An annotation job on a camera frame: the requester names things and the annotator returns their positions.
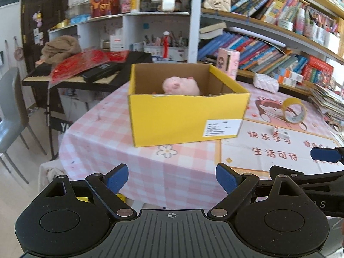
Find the brown towel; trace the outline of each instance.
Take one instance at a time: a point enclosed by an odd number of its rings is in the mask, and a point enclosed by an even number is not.
[[[79,41],[76,38],[61,36],[47,42],[42,49],[42,55],[47,64],[56,65],[81,51]]]

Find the tiled floor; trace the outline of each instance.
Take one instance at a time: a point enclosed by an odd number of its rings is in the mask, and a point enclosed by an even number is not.
[[[14,224],[22,211],[38,194],[38,169],[42,163],[51,159],[49,149],[48,128],[45,126],[44,111],[40,109],[30,117],[30,125],[48,153],[45,156],[27,129],[23,137],[27,142],[28,150],[20,138],[9,148],[8,154],[21,173],[29,181],[25,184],[20,176],[12,169],[8,161],[2,156],[11,174],[0,164],[0,258],[19,258],[23,251],[14,233]],[[53,131],[54,147],[57,149],[58,135]],[[145,204],[144,208],[159,208]]]

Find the flower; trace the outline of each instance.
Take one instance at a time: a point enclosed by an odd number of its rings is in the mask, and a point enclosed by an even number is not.
[[[168,144],[168,145],[159,145],[158,146],[158,151],[157,151],[157,155],[161,156],[164,155],[165,158],[171,158],[172,155],[176,155],[178,154],[178,152],[174,149],[172,149],[172,145]]]

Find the pink box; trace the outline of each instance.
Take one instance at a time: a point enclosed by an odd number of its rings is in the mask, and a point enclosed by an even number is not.
[[[235,80],[238,73],[240,52],[233,49],[219,48],[216,67]]]

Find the gray chair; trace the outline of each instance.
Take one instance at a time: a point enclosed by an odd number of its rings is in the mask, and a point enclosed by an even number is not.
[[[29,125],[29,116],[24,103],[19,69],[17,67],[10,68],[0,79],[0,108],[3,113],[2,121],[0,122],[0,153],[3,153],[6,156],[7,160],[18,175],[20,175],[20,177],[29,184],[6,151],[18,137],[21,138],[26,148],[29,149],[21,135],[22,131],[27,127],[44,155],[46,155],[46,152]],[[11,173],[1,157],[0,162],[5,166],[6,170]]]

